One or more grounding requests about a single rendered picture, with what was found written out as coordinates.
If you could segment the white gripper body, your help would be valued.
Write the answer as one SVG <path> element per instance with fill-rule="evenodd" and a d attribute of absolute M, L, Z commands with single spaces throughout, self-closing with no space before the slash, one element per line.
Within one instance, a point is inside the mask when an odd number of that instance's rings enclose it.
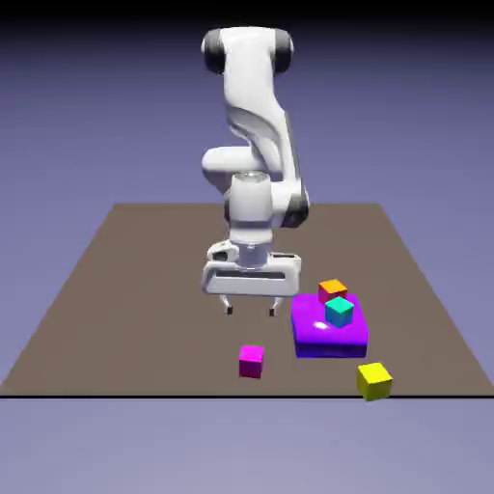
<path fill-rule="evenodd" d="M 270 253 L 262 266 L 235 261 L 208 261 L 202 275 L 206 293 L 291 297 L 299 290 L 302 260 L 295 254 Z"/>

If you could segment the small orange cube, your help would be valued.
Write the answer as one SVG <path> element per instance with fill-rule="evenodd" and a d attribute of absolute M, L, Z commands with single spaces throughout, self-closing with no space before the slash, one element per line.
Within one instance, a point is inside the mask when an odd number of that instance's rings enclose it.
<path fill-rule="evenodd" d="M 342 297 L 346 298 L 347 287 L 338 279 L 330 279 L 318 284 L 318 300 L 325 305 L 328 301 Z"/>

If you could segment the small magenta cube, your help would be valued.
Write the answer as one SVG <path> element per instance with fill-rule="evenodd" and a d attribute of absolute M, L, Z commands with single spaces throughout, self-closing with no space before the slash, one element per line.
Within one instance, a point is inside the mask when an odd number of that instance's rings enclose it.
<path fill-rule="evenodd" d="M 240 377 L 260 379 L 263 370 L 264 348 L 243 345 L 239 350 L 238 372 Z"/>

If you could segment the small teal cube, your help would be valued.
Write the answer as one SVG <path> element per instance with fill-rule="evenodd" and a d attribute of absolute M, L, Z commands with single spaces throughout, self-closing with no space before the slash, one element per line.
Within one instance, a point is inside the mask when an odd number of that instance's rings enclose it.
<path fill-rule="evenodd" d="M 343 297 L 335 297 L 324 304 L 327 323 L 342 328 L 352 322 L 354 304 Z"/>

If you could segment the small yellow cube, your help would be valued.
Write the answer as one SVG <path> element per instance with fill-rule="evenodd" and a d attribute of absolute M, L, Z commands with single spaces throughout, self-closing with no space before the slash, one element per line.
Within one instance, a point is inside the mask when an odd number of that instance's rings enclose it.
<path fill-rule="evenodd" d="M 365 401 L 387 398 L 391 393 L 393 377 L 381 363 L 357 367 L 357 390 Z"/>

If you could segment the large purple box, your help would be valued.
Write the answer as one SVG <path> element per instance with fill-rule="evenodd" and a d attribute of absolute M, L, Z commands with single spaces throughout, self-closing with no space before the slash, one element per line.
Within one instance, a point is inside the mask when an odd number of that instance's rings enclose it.
<path fill-rule="evenodd" d="M 364 358 L 369 328 L 356 294 L 349 293 L 353 304 L 352 320 L 342 328 L 325 320 L 325 308 L 315 293 L 300 293 L 292 298 L 290 317 L 295 355 L 299 358 Z"/>

